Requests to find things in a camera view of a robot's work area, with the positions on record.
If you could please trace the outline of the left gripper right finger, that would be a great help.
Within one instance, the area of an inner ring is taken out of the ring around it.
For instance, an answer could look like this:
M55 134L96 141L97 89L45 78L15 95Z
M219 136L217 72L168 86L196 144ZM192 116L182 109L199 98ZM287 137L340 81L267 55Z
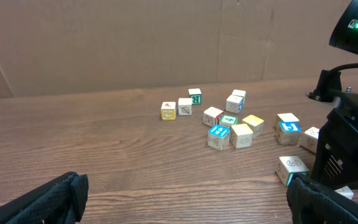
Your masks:
M358 203L303 174L293 176L287 202L296 224L358 223Z

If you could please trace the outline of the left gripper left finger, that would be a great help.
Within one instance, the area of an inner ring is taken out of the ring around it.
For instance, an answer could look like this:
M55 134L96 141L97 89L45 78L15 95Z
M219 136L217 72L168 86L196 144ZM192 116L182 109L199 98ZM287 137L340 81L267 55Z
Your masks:
M88 200L86 174L67 172L0 206L0 223L80 222Z

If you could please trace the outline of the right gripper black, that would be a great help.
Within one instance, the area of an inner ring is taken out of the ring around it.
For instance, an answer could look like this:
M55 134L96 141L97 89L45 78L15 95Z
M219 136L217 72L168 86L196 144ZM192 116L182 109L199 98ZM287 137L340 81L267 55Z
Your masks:
M311 178L331 189L358 189L358 93L342 90L340 72L322 70L312 100L339 104L319 130Z

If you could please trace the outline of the wooden block red drawing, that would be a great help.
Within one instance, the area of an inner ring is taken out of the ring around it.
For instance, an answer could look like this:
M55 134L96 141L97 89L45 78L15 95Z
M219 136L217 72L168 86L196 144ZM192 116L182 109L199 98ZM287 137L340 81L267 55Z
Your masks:
M354 197L353 191L348 186L344 186L340 189L336 189L335 192L341 194L342 196L348 198L349 200L352 200Z

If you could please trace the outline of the wooden block green side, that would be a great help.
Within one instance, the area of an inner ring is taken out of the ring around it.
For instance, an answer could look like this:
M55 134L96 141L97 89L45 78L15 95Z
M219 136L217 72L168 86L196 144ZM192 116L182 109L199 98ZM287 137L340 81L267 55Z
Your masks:
M276 174L285 187L288 187L295 173L309 176L310 171L298 156L281 156L276 166Z

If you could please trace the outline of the block with yellow side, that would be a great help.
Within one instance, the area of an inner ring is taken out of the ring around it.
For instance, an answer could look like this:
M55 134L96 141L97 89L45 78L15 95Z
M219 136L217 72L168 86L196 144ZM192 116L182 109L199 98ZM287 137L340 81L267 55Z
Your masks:
M174 101L164 101L161 106L162 120L176 119L176 103Z

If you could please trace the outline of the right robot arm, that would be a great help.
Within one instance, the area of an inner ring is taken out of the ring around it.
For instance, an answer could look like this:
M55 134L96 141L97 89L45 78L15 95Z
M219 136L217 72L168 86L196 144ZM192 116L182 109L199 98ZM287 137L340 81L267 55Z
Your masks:
M341 16L329 44L358 55L358 0L353 0ZM348 186L358 189L358 93L343 90L341 72L358 68L358 63L322 70L316 89L308 98L339 104L327 116L318 137L311 178L330 189Z

